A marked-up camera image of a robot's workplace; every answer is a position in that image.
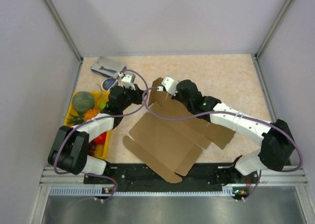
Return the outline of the brown cardboard box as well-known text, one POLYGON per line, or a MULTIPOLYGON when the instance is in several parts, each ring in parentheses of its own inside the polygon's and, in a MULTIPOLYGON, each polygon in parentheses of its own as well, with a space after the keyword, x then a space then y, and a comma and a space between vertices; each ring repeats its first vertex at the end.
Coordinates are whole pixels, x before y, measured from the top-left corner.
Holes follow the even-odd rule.
POLYGON ((224 149, 235 132, 226 127, 193 118, 189 111, 167 92, 150 91, 153 113, 145 113, 123 137, 124 146, 151 169, 168 168, 186 175, 210 144, 224 149))

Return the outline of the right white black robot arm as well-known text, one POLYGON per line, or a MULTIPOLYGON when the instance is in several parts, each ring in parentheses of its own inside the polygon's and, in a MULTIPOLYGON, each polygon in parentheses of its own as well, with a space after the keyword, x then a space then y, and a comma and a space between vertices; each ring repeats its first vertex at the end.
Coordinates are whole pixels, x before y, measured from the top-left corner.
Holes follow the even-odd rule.
POLYGON ((291 143, 291 131, 285 121, 277 119, 269 122, 251 118, 215 97, 203 96, 197 85, 190 80, 177 81, 165 77, 162 86, 173 100, 185 106, 190 118, 196 117, 226 127, 260 146, 260 150, 237 159, 235 167, 229 171, 234 182, 242 182, 248 174, 258 170, 283 170, 295 149, 291 143))

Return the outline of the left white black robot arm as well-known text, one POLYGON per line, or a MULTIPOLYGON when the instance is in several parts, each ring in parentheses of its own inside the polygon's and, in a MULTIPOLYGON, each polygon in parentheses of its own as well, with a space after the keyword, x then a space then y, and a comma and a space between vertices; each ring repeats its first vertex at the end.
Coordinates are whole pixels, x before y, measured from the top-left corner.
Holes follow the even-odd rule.
POLYGON ((91 173, 101 183, 108 182, 112 176, 109 165, 105 160, 88 155, 89 143, 129 116, 130 113, 123 114, 129 106, 141 105, 143 93, 136 84, 129 88, 114 86, 106 106, 95 117, 74 127, 60 127, 48 156, 48 163, 55 172, 59 174, 59 168, 64 174, 91 173))

